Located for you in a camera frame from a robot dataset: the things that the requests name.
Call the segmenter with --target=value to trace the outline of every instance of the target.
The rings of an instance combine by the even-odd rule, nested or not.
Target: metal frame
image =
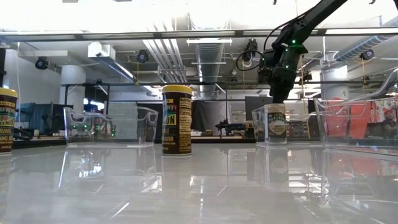
[[[366,81],[366,83],[382,84],[384,81]],[[177,83],[102,83],[103,86],[166,86],[166,85],[267,85],[266,83],[258,83],[257,81],[245,81],[245,82],[177,82]],[[347,81],[317,81],[317,82],[306,82],[306,84],[322,84],[322,85],[333,85],[333,84],[363,84],[363,81],[347,80]],[[61,84],[61,86],[87,86],[85,83],[78,84]]]
[[[345,34],[328,34],[328,30],[348,30]],[[163,32],[125,32],[125,33],[70,33],[70,34],[23,34],[23,32],[1,32],[0,39],[5,42],[57,42],[57,41],[101,41],[101,40],[153,40],[153,39],[197,39],[197,38],[246,38],[266,37],[271,29],[257,30],[183,30]],[[277,37],[280,30],[271,34]],[[353,27],[353,28],[319,28],[311,33],[311,37],[341,37],[341,36],[372,36],[372,35],[398,35],[396,27]]]
[[[102,83],[102,84],[87,84],[87,83],[80,83],[80,84],[62,84],[61,86],[65,87],[65,100],[63,101],[63,104],[66,106],[68,104],[68,95],[73,92],[75,90],[76,87],[78,86],[92,86],[92,87],[96,87],[96,86],[100,86],[100,88],[105,92],[104,88],[102,86],[107,86],[108,87],[108,92],[105,92],[106,94],[106,111],[105,111],[105,115],[108,115],[108,109],[109,109],[109,94],[111,93],[111,84],[109,83]]]

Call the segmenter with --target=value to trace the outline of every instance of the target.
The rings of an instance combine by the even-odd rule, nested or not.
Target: pipe
[[[156,23],[155,26],[156,26],[156,28],[157,28],[158,31],[164,31],[163,24]],[[164,44],[165,44],[167,50],[168,50],[169,53],[170,53],[170,56],[171,56],[171,58],[172,58],[172,61],[173,61],[174,65],[175,65],[175,66],[178,66],[178,68],[180,68],[180,65],[178,64],[177,58],[176,58],[176,56],[175,56],[175,54],[174,54],[174,50],[173,50],[173,48],[172,48],[172,44],[170,44],[170,40],[169,40],[169,39],[164,39],[163,42],[164,42]],[[168,56],[167,53],[166,53],[166,57],[167,57],[167,58],[166,58],[166,61],[167,61],[168,65],[169,65],[169,68],[172,69],[172,68],[173,68],[173,65],[170,63],[169,56]],[[185,81],[186,81],[186,80],[184,79],[183,73],[182,73],[181,71],[176,72],[176,74],[178,75],[178,77],[179,77],[179,79],[180,79],[181,82],[185,82]]]
[[[160,68],[164,68],[163,65],[162,65],[162,63],[160,62],[160,60],[157,58],[157,55],[155,54],[154,50],[153,50],[152,47],[150,46],[148,40],[142,40],[142,42],[145,44],[145,46],[146,46],[147,49],[149,50],[150,54],[152,54],[153,58],[155,59],[155,61],[156,61],[157,64],[158,64],[158,66],[159,66]],[[163,77],[162,77],[162,75],[161,75],[160,73],[158,73],[157,75],[159,76],[159,78],[160,78],[163,82],[165,82],[165,80],[163,79]],[[170,78],[170,76],[169,76],[169,74],[168,74],[167,72],[165,73],[165,75],[166,75],[167,79],[168,79],[169,81],[172,82],[172,80],[171,80],[171,78]]]
[[[383,27],[398,27],[398,16],[391,19],[382,25]],[[359,42],[351,45],[347,49],[340,50],[333,58],[337,62],[346,61],[353,58],[361,53],[383,43],[386,40],[391,39],[395,35],[375,35],[373,37],[367,37]]]
[[[165,26],[166,26],[166,31],[175,31],[173,26],[171,25],[171,20],[165,22]],[[182,62],[182,59],[181,59],[180,49],[178,48],[177,41],[175,39],[170,39],[170,41],[172,43],[172,47],[174,49],[175,56],[176,56],[176,59],[177,59],[177,61],[174,64],[178,65],[179,69],[185,68],[184,64]],[[186,73],[181,73],[181,76],[182,76],[183,81],[185,81],[185,82],[188,81]]]
[[[169,56],[167,56],[167,52],[163,48],[162,41],[155,40],[154,42],[155,42],[155,44],[157,46],[157,49],[160,50],[160,52],[161,52],[161,54],[163,56],[163,62],[166,64],[166,67],[173,68],[173,65],[170,63]],[[180,81],[178,75],[175,72],[170,71],[170,73],[172,74],[172,76],[174,77],[176,82]]]
[[[214,27],[200,27],[195,24],[195,21],[191,20],[191,27],[193,30],[204,30],[204,29],[214,29]],[[222,26],[218,27],[218,29],[225,30],[228,28],[228,21],[225,21]],[[195,45],[195,53],[197,55],[197,62],[199,63],[198,71],[199,76],[202,76],[203,82],[216,82],[218,76],[218,72],[220,71],[220,63],[223,53],[224,53],[224,44],[196,44]],[[212,86],[201,86],[200,90],[205,91],[203,97],[212,98],[215,95],[210,91],[214,91],[216,87]]]
[[[157,48],[155,42],[154,42],[153,40],[147,40],[147,41],[148,41],[149,45],[151,46],[152,50],[156,53],[156,56],[157,56],[157,58],[158,58],[160,64],[162,65],[161,67],[162,67],[163,69],[166,69],[166,68],[167,68],[167,64],[166,64],[164,61],[160,60],[160,55],[161,55],[161,53],[159,52],[159,50],[158,50],[158,48]],[[169,75],[169,80],[170,80],[171,82],[177,82],[177,80],[175,79],[175,77],[174,77],[174,75],[172,74],[172,72],[165,72],[165,73]]]

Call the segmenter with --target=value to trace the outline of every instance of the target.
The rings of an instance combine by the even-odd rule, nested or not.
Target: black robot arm
[[[308,50],[302,45],[319,23],[347,0],[321,0],[304,14],[289,21],[282,29],[272,50],[266,50],[260,62],[259,81],[271,86],[274,103],[283,103],[294,86],[297,65]]]

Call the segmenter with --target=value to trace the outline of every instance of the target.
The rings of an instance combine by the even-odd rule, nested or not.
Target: yellow can lid
[[[187,93],[189,95],[192,95],[192,89],[183,85],[167,85],[163,87],[162,92],[163,93],[177,92],[177,93]]]
[[[6,89],[6,88],[1,88],[1,87],[0,87],[0,95],[12,96],[12,97],[18,98],[17,91]]]

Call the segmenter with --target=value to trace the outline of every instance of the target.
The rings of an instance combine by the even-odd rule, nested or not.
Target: cable
[[[355,63],[358,63],[358,64],[360,64],[360,65],[369,63],[369,62],[371,62],[373,59],[375,59],[375,58],[372,58],[372,59],[370,59],[370,60],[367,60],[366,62],[364,62],[363,59],[362,59],[362,62],[359,62],[359,61],[355,60],[354,58],[351,58],[351,60],[353,60]]]
[[[277,29],[279,29],[279,28],[281,28],[281,27],[283,27],[283,26],[286,26],[287,24],[289,24],[289,23],[291,23],[291,22],[294,22],[294,21],[296,21],[296,20],[298,20],[298,19],[301,19],[301,17],[307,15],[308,13],[311,12],[311,10],[312,10],[313,8],[315,8],[317,5],[319,5],[320,2],[318,2],[318,4],[316,4],[315,6],[313,6],[312,8],[310,8],[309,10],[307,10],[307,11],[303,12],[302,14],[298,15],[297,17],[295,17],[295,18],[293,18],[293,19],[291,19],[291,20],[289,20],[289,21],[287,21],[287,22],[285,22],[285,23],[283,23],[283,24],[277,26],[275,29],[273,29],[273,30],[267,35],[266,41],[264,41],[263,50],[266,50],[266,45],[267,45],[268,38],[269,38]]]
[[[250,70],[253,70],[253,69],[257,68],[258,66],[260,66],[260,63],[258,63],[256,66],[254,66],[254,67],[252,67],[252,68],[244,68],[244,69],[239,68],[239,63],[238,63],[238,62],[239,62],[239,59],[240,59],[245,53],[252,53],[252,52],[259,54],[259,55],[261,56],[261,58],[263,58],[264,60],[266,59],[265,56],[264,56],[260,51],[258,51],[258,50],[245,50],[244,52],[242,52],[241,54],[239,54],[239,56],[236,58],[236,61],[235,61],[235,66],[236,66],[236,68],[237,68],[239,71],[242,71],[242,72],[244,72],[244,71],[250,71]]]
[[[250,56],[250,61],[249,61],[249,64],[248,65],[245,65],[244,64],[244,60],[242,60],[242,65],[243,65],[243,67],[245,67],[245,68],[250,68],[250,66],[251,66],[251,61],[253,60],[253,57],[252,56]]]
[[[17,44],[17,86],[18,86],[18,128],[21,126],[21,86],[19,85],[19,65],[18,65],[18,61],[19,61],[19,46],[20,46],[20,42],[18,42]]]

